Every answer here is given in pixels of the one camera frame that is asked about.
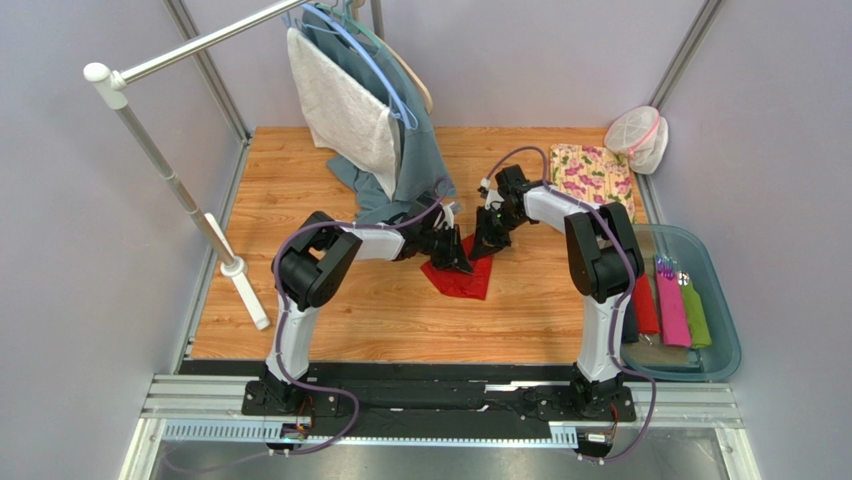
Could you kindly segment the white towel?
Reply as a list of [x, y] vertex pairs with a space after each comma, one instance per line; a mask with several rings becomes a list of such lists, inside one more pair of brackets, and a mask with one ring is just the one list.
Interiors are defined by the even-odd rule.
[[373, 174], [392, 200], [400, 131], [390, 108], [295, 28], [287, 31], [287, 53], [314, 144], [336, 151]]

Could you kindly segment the wooden hanger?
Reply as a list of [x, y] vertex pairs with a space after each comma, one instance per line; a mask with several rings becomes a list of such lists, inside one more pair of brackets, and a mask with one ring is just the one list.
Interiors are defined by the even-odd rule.
[[381, 12], [381, 4], [379, 1], [365, 1], [365, 0], [355, 0], [351, 6], [352, 15], [355, 20], [359, 19], [359, 11], [363, 8], [367, 3], [370, 4], [372, 21], [373, 21], [373, 32], [378, 36], [379, 41], [383, 44], [391, 55], [396, 59], [401, 68], [405, 71], [410, 81], [415, 85], [418, 90], [418, 93], [422, 99], [424, 108], [426, 112], [431, 115], [434, 111], [434, 100], [429, 91], [428, 87], [425, 83], [420, 79], [420, 77], [416, 74], [416, 72], [410, 67], [410, 65], [383, 39], [383, 20], [382, 20], [382, 12]]

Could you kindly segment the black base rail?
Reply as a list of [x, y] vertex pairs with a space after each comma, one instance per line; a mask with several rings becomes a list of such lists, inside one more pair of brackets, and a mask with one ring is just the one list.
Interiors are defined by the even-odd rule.
[[620, 379], [589, 386], [573, 365], [314, 362], [292, 386], [260, 365], [244, 387], [241, 412], [282, 417], [331, 436], [348, 422], [349, 439], [544, 440], [552, 422], [636, 420]]

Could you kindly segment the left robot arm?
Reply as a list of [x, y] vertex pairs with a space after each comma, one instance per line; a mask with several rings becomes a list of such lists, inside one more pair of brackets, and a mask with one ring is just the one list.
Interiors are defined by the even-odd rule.
[[273, 260], [279, 320], [264, 369], [246, 386], [243, 413], [294, 415], [307, 404], [309, 352], [319, 314], [353, 263], [426, 255], [439, 270], [472, 273], [455, 222], [461, 210], [456, 201], [441, 204], [423, 195], [377, 223], [347, 223], [313, 213]]

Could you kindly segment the floral placemat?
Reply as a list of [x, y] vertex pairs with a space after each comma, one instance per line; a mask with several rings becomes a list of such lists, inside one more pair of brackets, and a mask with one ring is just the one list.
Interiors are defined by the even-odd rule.
[[618, 202], [636, 223], [636, 197], [627, 161], [605, 147], [553, 144], [549, 181], [563, 193], [587, 203]]

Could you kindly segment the blue-grey shirt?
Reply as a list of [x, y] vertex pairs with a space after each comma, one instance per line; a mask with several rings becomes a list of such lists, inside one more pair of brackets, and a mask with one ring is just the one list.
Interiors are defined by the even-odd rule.
[[[300, 21], [291, 28], [305, 34], [332, 61], [391, 110], [392, 104], [387, 90], [344, 39], [331, 33], [302, 27], [301, 21], [326, 29], [329, 28], [328, 25], [311, 12], [304, 10]], [[406, 210], [423, 194], [430, 197], [436, 197], [439, 193], [449, 197], [454, 196], [456, 190], [452, 182], [441, 186], [435, 184], [440, 179], [449, 179], [450, 174], [438, 145], [430, 115], [424, 108], [417, 88], [385, 46], [376, 48], [367, 39], [354, 37], [384, 71], [401, 100], [419, 122], [416, 130], [407, 130], [404, 123], [397, 120], [400, 131], [400, 157], [396, 192], [392, 200], [385, 196], [373, 174], [359, 169], [345, 157], [330, 149], [335, 155], [327, 161], [326, 165], [341, 183], [354, 192], [355, 201], [359, 207], [355, 215], [356, 219], [365, 223], [377, 223]]]

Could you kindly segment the green hanger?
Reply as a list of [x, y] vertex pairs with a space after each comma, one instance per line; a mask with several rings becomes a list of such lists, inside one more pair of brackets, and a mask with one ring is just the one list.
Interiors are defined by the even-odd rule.
[[331, 5], [316, 2], [312, 6], [320, 11], [319, 17], [328, 25], [335, 34], [346, 31], [351, 36], [360, 35], [367, 39], [376, 48], [385, 45], [385, 42], [370, 28], [359, 20], [358, 11], [366, 4], [365, 1], [333, 1]]

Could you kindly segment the red napkin in bin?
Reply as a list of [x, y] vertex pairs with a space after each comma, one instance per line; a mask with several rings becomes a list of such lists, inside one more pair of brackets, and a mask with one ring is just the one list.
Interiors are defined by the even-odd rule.
[[641, 335], [658, 335], [660, 333], [660, 322], [647, 274], [643, 274], [637, 279], [631, 300], [636, 314], [638, 333]]

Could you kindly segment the red paper napkin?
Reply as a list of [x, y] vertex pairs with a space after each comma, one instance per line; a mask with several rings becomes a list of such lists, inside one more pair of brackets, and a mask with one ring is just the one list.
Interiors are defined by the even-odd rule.
[[420, 266], [420, 270], [431, 285], [442, 295], [484, 301], [488, 293], [493, 261], [493, 255], [472, 260], [472, 274], [438, 270], [430, 261], [423, 263]]

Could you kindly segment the white clothes rack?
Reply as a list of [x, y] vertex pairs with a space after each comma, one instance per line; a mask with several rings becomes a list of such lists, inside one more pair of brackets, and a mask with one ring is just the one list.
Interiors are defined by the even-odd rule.
[[302, 4], [301, 1], [280, 1], [211, 33], [201, 34], [185, 2], [167, 1], [165, 6], [168, 13], [178, 27], [179, 33], [184, 37], [181, 44], [124, 70], [114, 70], [100, 62], [89, 63], [83, 69], [84, 78], [95, 88], [106, 105], [118, 115], [151, 161], [160, 178], [166, 182], [184, 211], [209, 242], [212, 253], [217, 258], [215, 264], [219, 267], [222, 275], [232, 281], [251, 320], [260, 331], [269, 327], [271, 321], [250, 283], [247, 262], [234, 254], [224, 234], [224, 229], [215, 216], [204, 212], [193, 199], [187, 187], [129, 106], [125, 89], [138, 80], [182, 60], [193, 58], [203, 79], [207, 82], [207, 86], [210, 87], [214, 99], [225, 114], [225, 120], [236, 133], [237, 140], [244, 148], [247, 148], [250, 143], [250, 132], [247, 124], [239, 113], [232, 95], [226, 88], [224, 80], [207, 50], [266, 21], [279, 17]]

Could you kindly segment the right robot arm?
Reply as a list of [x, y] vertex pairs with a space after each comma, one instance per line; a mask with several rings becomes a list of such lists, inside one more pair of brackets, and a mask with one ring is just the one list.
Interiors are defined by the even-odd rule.
[[545, 180], [531, 181], [518, 165], [480, 182], [484, 200], [476, 210], [471, 260], [511, 244], [524, 224], [545, 223], [563, 233], [570, 277], [583, 297], [581, 351], [574, 364], [568, 402], [580, 417], [593, 418], [615, 406], [622, 393], [620, 357], [626, 307], [644, 263], [626, 208], [571, 197]]

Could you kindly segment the teal plastic bin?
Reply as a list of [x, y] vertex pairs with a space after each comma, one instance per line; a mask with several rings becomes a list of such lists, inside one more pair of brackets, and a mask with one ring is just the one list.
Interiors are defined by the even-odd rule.
[[741, 362], [741, 346], [720, 280], [709, 251], [692, 233], [674, 226], [636, 224], [635, 235], [645, 262], [645, 273], [660, 309], [657, 296], [655, 257], [671, 259], [676, 274], [686, 271], [700, 294], [712, 336], [708, 348], [666, 346], [658, 335], [638, 333], [632, 300], [628, 304], [622, 334], [623, 364], [659, 380], [716, 382], [733, 375]]

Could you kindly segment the white mesh laundry bag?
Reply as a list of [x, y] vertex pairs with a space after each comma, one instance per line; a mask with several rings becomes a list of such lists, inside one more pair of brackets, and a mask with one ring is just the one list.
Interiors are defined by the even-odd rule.
[[662, 162], [670, 139], [668, 121], [652, 106], [634, 108], [609, 127], [604, 146], [624, 157], [631, 170], [652, 175]]

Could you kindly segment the blue plastic hanger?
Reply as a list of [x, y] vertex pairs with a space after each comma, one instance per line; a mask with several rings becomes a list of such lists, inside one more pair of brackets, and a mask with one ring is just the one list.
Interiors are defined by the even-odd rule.
[[346, 43], [349, 44], [352, 50], [354, 50], [369, 66], [369, 68], [373, 71], [379, 81], [387, 90], [389, 99], [391, 101], [391, 113], [392, 117], [396, 120], [401, 120], [405, 128], [407, 130], [416, 130], [419, 127], [419, 122], [417, 118], [413, 115], [407, 105], [401, 100], [397, 91], [393, 88], [393, 85], [390, 83], [384, 71], [380, 68], [380, 66], [374, 61], [373, 57], [363, 48], [361, 43], [347, 30], [346, 26], [336, 21], [333, 17], [329, 15], [330, 9], [322, 9], [319, 8], [317, 4], [312, 4], [310, 2], [306, 2], [300, 5], [302, 9], [306, 12], [311, 12], [318, 18], [320, 18], [326, 25], [329, 26], [328, 29], [315, 27], [313, 25], [306, 24], [304, 21], [301, 21], [302, 27], [307, 27], [309, 29], [320, 30], [327, 33], [331, 33], [332, 35], [337, 35], [345, 40]]

